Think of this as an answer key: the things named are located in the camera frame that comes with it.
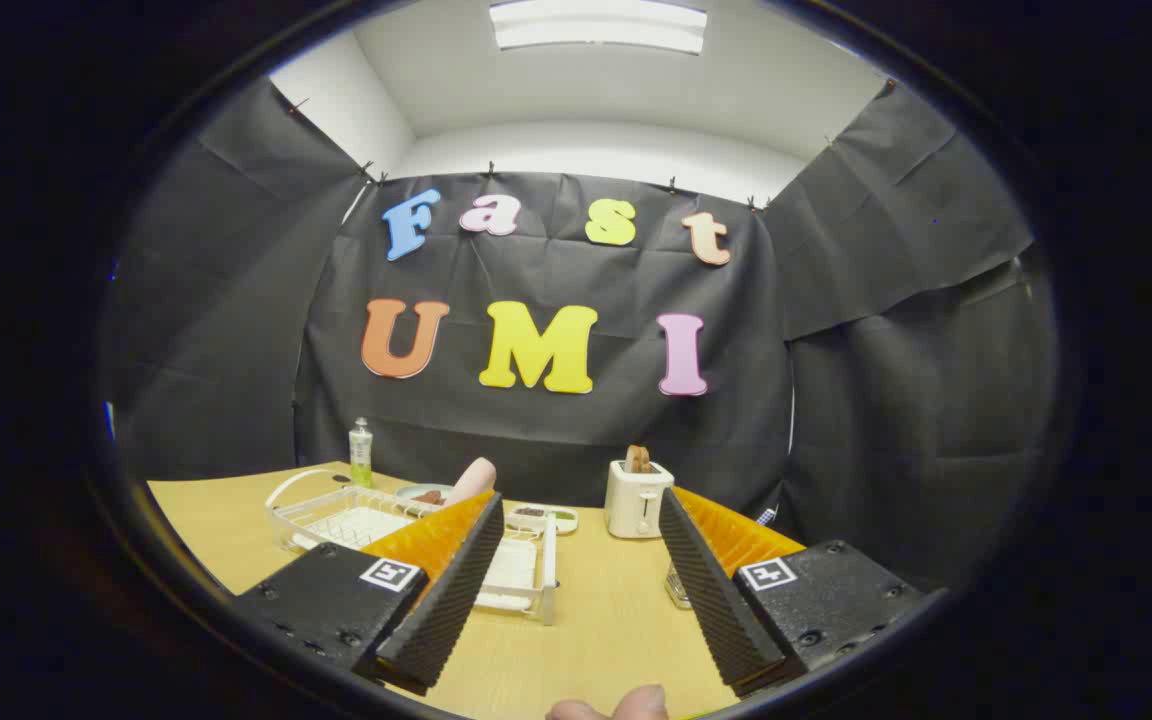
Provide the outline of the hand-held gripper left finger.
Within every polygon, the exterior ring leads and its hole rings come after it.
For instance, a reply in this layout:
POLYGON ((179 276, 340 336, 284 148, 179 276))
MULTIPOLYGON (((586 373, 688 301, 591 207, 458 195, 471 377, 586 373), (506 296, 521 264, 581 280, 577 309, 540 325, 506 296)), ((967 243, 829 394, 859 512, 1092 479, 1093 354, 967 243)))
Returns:
POLYGON ((484 491, 361 550, 317 543, 234 606, 306 659, 426 694, 461 637, 505 530, 484 491))

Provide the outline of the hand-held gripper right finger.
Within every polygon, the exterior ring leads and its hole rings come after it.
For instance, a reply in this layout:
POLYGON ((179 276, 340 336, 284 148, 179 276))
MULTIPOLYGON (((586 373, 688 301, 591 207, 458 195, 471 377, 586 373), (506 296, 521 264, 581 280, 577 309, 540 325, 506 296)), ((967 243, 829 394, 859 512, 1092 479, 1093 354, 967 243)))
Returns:
POLYGON ((660 535, 723 684, 740 698, 861 653, 945 596, 841 539, 804 546, 685 488, 660 535))

